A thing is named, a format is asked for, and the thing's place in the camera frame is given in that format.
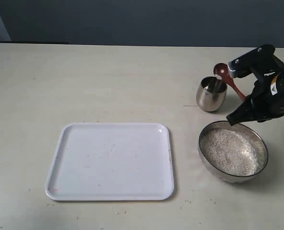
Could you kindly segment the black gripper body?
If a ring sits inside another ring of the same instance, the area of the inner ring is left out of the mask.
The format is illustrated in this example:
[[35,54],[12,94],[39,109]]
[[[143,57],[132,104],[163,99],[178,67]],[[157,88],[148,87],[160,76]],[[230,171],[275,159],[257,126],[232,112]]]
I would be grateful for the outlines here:
[[266,69],[254,73],[260,79],[250,95],[250,121],[264,122],[284,116],[284,63],[272,55],[262,66]]

